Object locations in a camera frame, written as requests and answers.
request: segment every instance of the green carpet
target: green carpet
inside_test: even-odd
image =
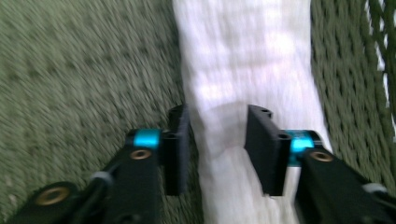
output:
[[[335,153],[395,195],[390,110],[363,4],[312,0],[313,74]],[[179,67],[171,0],[1,1],[0,223],[37,188],[83,187],[130,129],[165,127],[184,101]],[[163,197],[163,223],[203,222],[191,150],[189,192]]]

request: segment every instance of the white cloth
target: white cloth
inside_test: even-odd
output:
[[[243,149],[248,104],[279,129],[329,138],[310,69],[310,0],[174,0],[182,76],[200,153],[205,223],[295,223],[299,177],[286,197],[262,197]]]

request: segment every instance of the black metal bracket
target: black metal bracket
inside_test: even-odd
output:
[[[187,190],[190,118],[185,105],[169,112],[169,130],[130,131],[107,166],[79,191],[70,182],[39,189],[7,224],[160,223],[158,166],[167,195]]]
[[[262,192],[281,196],[286,169],[302,166],[295,196],[300,223],[396,223],[396,200],[324,149],[313,131],[279,130],[273,113],[247,108],[245,149],[262,184]]]

